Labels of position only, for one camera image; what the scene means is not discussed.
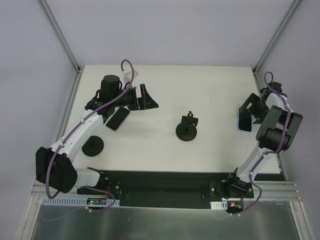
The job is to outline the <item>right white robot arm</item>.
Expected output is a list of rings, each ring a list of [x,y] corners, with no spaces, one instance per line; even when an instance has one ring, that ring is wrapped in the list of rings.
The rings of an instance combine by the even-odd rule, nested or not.
[[[253,180],[267,161],[291,146],[303,120],[303,116],[288,104],[281,83],[271,81],[260,93],[260,96],[252,93],[238,109],[240,131],[251,131],[253,124],[258,124],[259,129],[254,150],[240,167],[229,174],[224,184],[227,198],[249,193]]]

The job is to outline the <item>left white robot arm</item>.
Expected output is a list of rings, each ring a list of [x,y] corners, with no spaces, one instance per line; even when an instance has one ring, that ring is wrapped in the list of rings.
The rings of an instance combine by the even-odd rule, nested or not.
[[[149,95],[145,84],[140,84],[141,96],[136,88],[116,75],[103,77],[100,89],[86,104],[80,118],[64,136],[50,147],[40,147],[35,154],[36,180],[58,193],[68,193],[72,188],[88,187],[94,194],[105,191],[103,172],[88,167],[75,169],[73,161],[86,142],[104,124],[117,130],[131,111],[158,108],[158,103]]]

